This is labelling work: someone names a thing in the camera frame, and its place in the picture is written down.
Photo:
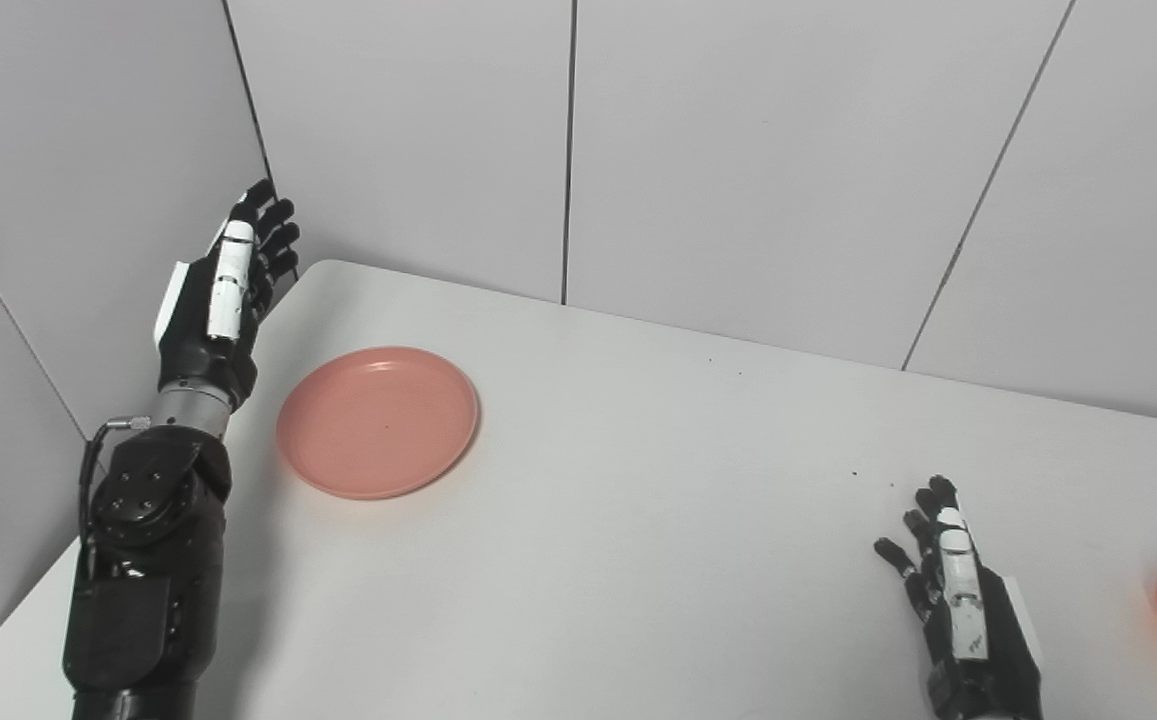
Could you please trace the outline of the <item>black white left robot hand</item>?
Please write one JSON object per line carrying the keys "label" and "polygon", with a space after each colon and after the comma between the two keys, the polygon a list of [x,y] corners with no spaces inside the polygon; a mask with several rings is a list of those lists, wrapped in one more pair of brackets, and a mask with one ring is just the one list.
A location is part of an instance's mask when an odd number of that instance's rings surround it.
{"label": "black white left robot hand", "polygon": [[252,395],[258,329],[277,284],[299,272],[294,213],[263,177],[233,205],[206,255],[176,264],[156,323],[159,389],[209,385],[233,411]]}

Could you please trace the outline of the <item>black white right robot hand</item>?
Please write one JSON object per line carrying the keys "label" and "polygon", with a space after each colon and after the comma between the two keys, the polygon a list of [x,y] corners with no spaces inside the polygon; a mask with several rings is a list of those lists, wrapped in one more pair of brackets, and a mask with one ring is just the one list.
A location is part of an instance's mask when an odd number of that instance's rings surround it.
{"label": "black white right robot hand", "polygon": [[886,537],[872,548],[902,579],[920,620],[934,717],[1041,719],[1041,670],[1016,585],[982,561],[952,480],[934,475],[913,500],[902,523],[918,559]]}

